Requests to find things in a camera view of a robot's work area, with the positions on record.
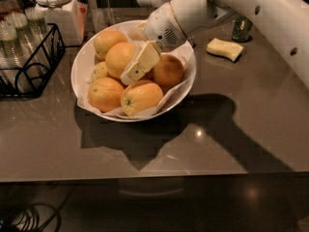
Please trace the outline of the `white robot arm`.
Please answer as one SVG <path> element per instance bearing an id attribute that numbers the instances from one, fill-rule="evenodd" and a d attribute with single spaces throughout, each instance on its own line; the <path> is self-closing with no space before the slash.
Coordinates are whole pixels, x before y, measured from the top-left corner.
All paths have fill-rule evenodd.
<path id="1" fill-rule="evenodd" d="M 146 42 L 121 75 L 129 85 L 158 62 L 162 52 L 184 44 L 201 27 L 212 27 L 233 12 L 247 17 L 309 87 L 309 7 L 302 0 L 171 0 L 151 13 L 143 29 Z"/>

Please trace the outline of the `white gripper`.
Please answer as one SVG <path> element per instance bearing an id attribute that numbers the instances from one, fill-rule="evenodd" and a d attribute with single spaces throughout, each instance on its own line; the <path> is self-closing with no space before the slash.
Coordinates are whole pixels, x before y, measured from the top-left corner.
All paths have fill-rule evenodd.
<path id="1" fill-rule="evenodd" d="M 132 27 L 128 36 L 134 41 L 146 42 L 140 42 L 136 46 L 132 60 L 121 75 L 125 85 L 144 77 L 160 60 L 162 48 L 177 48 L 186 42 L 186 35 L 179 26 L 170 3 L 165 3 L 152 12 L 146 22 L 142 21 Z"/>

